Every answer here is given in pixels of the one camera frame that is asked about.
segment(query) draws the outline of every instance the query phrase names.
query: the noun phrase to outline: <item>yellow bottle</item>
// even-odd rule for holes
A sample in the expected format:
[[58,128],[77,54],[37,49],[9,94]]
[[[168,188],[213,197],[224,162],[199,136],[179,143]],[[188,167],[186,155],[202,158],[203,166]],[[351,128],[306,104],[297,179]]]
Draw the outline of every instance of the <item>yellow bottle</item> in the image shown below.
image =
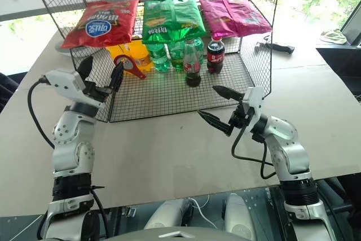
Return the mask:
[[135,64],[142,72],[150,72],[154,67],[153,62],[149,58],[149,53],[142,40],[135,40],[123,45],[114,45],[106,47],[112,59],[119,55],[126,55],[133,58]]

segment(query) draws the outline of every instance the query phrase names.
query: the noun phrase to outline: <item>white table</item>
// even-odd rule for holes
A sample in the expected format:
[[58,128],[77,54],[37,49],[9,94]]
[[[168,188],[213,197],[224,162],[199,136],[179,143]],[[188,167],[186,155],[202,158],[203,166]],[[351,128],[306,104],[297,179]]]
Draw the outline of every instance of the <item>white table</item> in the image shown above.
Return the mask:
[[[72,68],[67,57],[54,51],[58,38],[50,41],[0,114],[0,216],[44,213],[51,201],[52,150],[32,122],[26,97],[40,74]],[[277,69],[263,113],[295,124],[316,179],[360,172],[360,105],[321,57],[300,64],[301,56],[274,54]],[[36,115],[50,135],[69,101],[50,86],[36,88],[33,97]],[[209,112],[228,121],[233,110]],[[196,112],[99,122],[93,184],[105,186],[98,191],[105,208],[277,184],[276,177],[261,179],[259,164],[232,158],[236,133],[226,137]],[[262,148],[246,134],[236,153],[260,159]]]

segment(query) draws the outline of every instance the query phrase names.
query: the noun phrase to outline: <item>white cable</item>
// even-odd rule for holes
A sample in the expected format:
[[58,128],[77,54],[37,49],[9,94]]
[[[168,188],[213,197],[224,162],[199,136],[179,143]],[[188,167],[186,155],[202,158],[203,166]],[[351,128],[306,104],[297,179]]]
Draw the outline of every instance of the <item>white cable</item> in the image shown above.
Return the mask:
[[207,200],[206,200],[206,202],[200,207],[201,209],[203,208],[203,207],[205,207],[206,205],[207,205],[207,203],[209,202],[209,194],[208,194],[208,197],[207,197]]
[[196,201],[196,200],[193,199],[193,198],[189,198],[189,200],[192,200],[192,201],[195,202],[195,204],[196,204],[196,206],[197,206],[197,208],[198,208],[198,211],[199,211],[199,213],[201,214],[202,218],[204,218],[205,221],[207,221],[208,223],[212,224],[212,226],[217,229],[217,226],[216,226],[213,222],[211,222],[211,220],[209,220],[208,218],[206,218],[206,217],[203,215],[202,210],[201,210],[201,208],[199,207],[198,201]]
[[38,216],[32,223],[30,223],[28,226],[23,228],[23,230],[21,232],[19,232],[17,235],[15,235],[13,238],[11,238],[10,241],[13,241],[14,239],[16,239],[20,234],[22,234],[24,231],[26,231],[30,226],[32,226],[41,217],[42,217],[42,215]]

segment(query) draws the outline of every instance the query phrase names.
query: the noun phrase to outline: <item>chip bag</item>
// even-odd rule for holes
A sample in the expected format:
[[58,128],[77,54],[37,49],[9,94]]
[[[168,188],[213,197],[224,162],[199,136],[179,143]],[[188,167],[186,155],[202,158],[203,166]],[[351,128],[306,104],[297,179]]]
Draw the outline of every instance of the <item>chip bag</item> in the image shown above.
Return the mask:
[[216,38],[244,37],[272,31],[268,21],[249,0],[199,0]]
[[99,1],[87,5],[61,48],[106,47],[131,42],[139,0]]
[[173,43],[205,34],[195,0],[145,1],[143,43]]

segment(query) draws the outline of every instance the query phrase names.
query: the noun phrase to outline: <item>wire mesh basket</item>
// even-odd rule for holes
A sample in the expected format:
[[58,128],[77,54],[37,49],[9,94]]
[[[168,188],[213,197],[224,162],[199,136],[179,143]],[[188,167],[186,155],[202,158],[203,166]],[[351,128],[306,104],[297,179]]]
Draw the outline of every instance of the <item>wire mesh basket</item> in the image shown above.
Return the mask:
[[[63,38],[76,26],[86,5],[100,0],[42,0]],[[134,35],[142,35],[143,3],[137,8]],[[273,26],[278,0],[250,0],[266,20]],[[211,33],[203,17],[208,35],[203,37],[204,54]],[[224,67],[219,76],[206,72],[203,64],[202,82],[199,87],[185,84],[184,74],[171,70],[168,73],[152,71],[145,80],[125,75],[120,90],[107,99],[105,109],[98,112],[100,121],[125,121],[229,106],[236,101],[225,100],[212,90],[212,85],[224,85],[244,92],[249,86],[262,86],[265,95],[271,92],[272,47],[260,46],[272,33],[254,34],[243,38],[226,38]],[[81,51],[71,50],[74,68],[77,69],[84,57],[93,55],[93,69],[88,78],[98,86],[107,86],[115,67],[106,49],[87,47]]]

